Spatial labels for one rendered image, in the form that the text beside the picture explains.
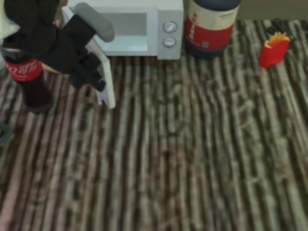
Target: teal object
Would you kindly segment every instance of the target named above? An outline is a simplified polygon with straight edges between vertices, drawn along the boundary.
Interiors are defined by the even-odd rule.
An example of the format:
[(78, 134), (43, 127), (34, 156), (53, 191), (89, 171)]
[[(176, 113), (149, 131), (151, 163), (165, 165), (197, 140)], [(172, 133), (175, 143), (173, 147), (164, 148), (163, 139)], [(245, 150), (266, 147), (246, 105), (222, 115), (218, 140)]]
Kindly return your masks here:
[(0, 146), (3, 146), (11, 134), (11, 129), (8, 125), (0, 123)]

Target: wooden floor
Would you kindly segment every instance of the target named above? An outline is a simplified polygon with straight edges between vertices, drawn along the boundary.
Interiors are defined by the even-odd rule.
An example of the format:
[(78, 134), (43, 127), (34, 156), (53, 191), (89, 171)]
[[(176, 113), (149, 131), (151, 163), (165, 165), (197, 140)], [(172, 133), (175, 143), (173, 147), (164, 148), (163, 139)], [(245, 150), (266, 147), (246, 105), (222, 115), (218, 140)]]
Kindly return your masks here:
[(46, 73), (35, 116), (2, 77), (0, 231), (307, 231), (308, 22), (268, 70), (264, 23), (212, 62), (111, 58), (115, 110)]

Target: cola bottle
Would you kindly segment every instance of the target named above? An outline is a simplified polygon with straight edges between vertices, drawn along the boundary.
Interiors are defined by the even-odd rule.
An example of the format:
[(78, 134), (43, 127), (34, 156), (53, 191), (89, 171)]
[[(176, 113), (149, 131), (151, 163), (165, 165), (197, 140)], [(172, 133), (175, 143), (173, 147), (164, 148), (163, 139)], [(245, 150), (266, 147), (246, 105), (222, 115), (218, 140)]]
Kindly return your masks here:
[(12, 79), (21, 89), (27, 109), (34, 114), (47, 112), (53, 100), (42, 64), (19, 50), (1, 48), (1, 53)]

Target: microwave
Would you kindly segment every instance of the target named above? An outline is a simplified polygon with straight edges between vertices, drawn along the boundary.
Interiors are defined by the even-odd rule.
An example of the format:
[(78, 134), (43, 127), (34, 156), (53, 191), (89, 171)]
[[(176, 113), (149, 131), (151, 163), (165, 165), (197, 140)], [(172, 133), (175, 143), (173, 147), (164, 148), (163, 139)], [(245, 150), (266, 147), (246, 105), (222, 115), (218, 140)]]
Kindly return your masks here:
[(95, 42), (107, 56), (157, 56), (159, 60), (180, 58), (183, 33), (183, 0), (68, 0), (62, 8), (64, 23), (74, 7), (86, 2), (109, 20), (115, 39)]

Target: red bottle label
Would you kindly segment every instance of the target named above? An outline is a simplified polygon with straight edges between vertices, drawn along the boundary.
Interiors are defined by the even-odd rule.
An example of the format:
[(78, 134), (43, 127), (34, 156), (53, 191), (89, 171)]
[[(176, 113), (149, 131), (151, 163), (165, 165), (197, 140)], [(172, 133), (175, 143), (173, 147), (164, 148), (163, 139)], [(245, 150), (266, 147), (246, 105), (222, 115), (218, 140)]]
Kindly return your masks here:
[(211, 11), (191, 0), (185, 24), (185, 37), (201, 50), (224, 48), (232, 33), (238, 8), (230, 11)]
[(42, 64), (36, 59), (31, 59), (22, 64), (10, 64), (6, 62), (6, 66), (12, 78), (22, 82), (34, 80), (43, 71)]

